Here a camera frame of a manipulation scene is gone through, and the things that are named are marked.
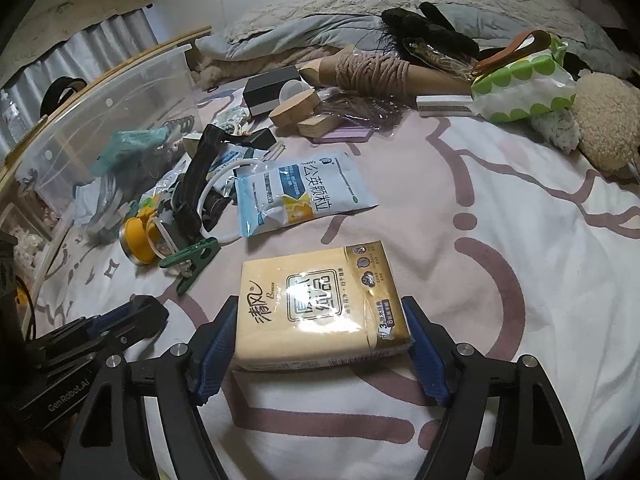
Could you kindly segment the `white dress doll in case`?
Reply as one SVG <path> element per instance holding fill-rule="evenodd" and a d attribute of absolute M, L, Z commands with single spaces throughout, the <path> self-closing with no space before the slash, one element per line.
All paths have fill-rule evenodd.
<path fill-rule="evenodd" d="M 30 282 L 35 278 L 44 256 L 46 241 L 39 234 L 23 229 L 21 226 L 14 226 L 9 233 L 17 240 L 14 246 L 14 258 L 21 278 L 25 282 Z"/>

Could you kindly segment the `clear plastic cup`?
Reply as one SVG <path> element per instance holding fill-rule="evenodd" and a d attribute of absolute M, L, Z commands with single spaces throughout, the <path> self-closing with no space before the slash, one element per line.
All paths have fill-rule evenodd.
<path fill-rule="evenodd" d="M 295 104 L 300 100 L 308 98 L 314 93 L 312 88 L 305 81 L 300 79 L 292 79 L 287 81 L 281 88 L 279 93 L 280 104 Z"/>

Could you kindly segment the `teal plastic bag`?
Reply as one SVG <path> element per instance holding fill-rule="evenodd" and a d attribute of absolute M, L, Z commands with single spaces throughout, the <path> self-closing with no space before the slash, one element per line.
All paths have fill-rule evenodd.
<path fill-rule="evenodd" d="M 119 130 L 111 135 L 106 147 L 96 156 L 90 171 L 95 177 L 113 172 L 116 167 L 132 156 L 153 151 L 165 144 L 170 130 L 167 126 L 145 130 Z"/>

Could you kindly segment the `white matchbox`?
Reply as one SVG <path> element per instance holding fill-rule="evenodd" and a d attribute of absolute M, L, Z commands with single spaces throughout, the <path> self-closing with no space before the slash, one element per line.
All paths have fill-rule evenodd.
<path fill-rule="evenodd" d="M 422 117 L 473 117 L 470 96 L 417 96 L 416 109 Z"/>

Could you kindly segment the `purple notepad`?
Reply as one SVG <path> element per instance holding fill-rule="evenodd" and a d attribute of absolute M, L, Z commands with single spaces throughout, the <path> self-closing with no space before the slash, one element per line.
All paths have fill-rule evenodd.
<path fill-rule="evenodd" d="M 319 143 L 366 143 L 372 136 L 372 130 L 370 128 L 363 128 L 359 126 L 341 126 L 338 127 L 320 139 Z"/>

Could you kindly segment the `black sun visor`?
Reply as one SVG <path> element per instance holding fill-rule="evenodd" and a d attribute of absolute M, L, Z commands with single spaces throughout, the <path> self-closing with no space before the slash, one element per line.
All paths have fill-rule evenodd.
<path fill-rule="evenodd" d="M 62 106 L 73 94 L 81 92 L 87 87 L 87 81 L 82 78 L 62 76 L 50 84 L 40 103 L 40 116 L 50 116 Z"/>

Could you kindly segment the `green clothespin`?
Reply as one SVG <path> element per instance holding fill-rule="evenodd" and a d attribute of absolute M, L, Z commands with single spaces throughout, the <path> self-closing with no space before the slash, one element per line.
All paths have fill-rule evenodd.
<path fill-rule="evenodd" d="M 158 266 L 163 270 L 170 268 L 180 270 L 181 278 L 178 281 L 176 291 L 179 296 L 183 296 L 189 291 L 206 266 L 215 259 L 220 250 L 221 246 L 218 240 L 215 237 L 209 237 L 163 258 Z"/>

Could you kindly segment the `clear water bottle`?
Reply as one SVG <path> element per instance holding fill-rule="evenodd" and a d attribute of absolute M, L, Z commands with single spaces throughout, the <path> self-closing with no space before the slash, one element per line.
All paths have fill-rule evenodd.
<path fill-rule="evenodd" d="M 1 145 L 9 153 L 27 136 L 28 125 L 6 90 L 1 90 Z"/>

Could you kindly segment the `brown hair claw clip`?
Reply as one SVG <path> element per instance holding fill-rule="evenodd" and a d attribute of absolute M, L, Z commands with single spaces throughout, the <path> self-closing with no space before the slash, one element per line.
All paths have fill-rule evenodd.
<path fill-rule="evenodd" d="M 194 125 L 195 117 L 184 115 L 165 120 L 160 128 L 165 130 L 168 136 L 185 136 L 193 131 Z"/>

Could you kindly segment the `beige fluffy plush toy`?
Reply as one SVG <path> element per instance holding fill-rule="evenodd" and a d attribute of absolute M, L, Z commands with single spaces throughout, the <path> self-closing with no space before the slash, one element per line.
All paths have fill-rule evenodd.
<path fill-rule="evenodd" d="M 600 171 L 639 173 L 639 89 L 602 73 L 582 76 L 570 107 L 579 149 Z"/>

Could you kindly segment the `green dotted plastic bag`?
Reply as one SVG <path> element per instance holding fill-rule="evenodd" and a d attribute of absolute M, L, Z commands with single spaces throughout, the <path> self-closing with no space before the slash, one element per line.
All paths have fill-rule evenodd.
<path fill-rule="evenodd" d="M 502 124 L 570 107 L 576 82 L 563 67 L 565 52 L 566 44 L 550 32 L 521 32 L 473 67 L 474 112 Z"/>

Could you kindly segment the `yellow tissue pack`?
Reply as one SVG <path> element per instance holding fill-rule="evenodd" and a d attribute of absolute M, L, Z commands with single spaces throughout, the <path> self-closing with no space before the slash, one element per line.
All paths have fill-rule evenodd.
<path fill-rule="evenodd" d="M 252 372 L 348 365 L 412 337 L 381 242 L 244 263 L 234 359 Z"/>

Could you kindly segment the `small wooden block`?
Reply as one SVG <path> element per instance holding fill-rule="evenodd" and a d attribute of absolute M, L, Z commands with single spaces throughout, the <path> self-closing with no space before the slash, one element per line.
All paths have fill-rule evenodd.
<path fill-rule="evenodd" d="M 314 115 L 299 122 L 297 131 L 305 138 L 317 139 L 335 130 L 342 123 L 343 119 L 335 115 Z"/>

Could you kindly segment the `blue white medicine sachet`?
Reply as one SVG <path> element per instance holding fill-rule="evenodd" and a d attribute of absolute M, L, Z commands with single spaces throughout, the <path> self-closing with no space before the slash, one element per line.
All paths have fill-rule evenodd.
<path fill-rule="evenodd" d="M 356 162 L 343 152 L 244 166 L 236 170 L 235 195 L 244 238 L 378 204 Z"/>

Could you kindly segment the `yellow grey headlamp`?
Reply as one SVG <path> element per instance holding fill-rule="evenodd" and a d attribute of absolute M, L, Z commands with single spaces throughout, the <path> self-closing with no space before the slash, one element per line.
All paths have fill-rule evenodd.
<path fill-rule="evenodd" d="M 156 212 L 155 207 L 142 207 L 119 228 L 120 247 L 136 266 L 148 266 L 170 254 L 163 233 L 157 226 Z"/>

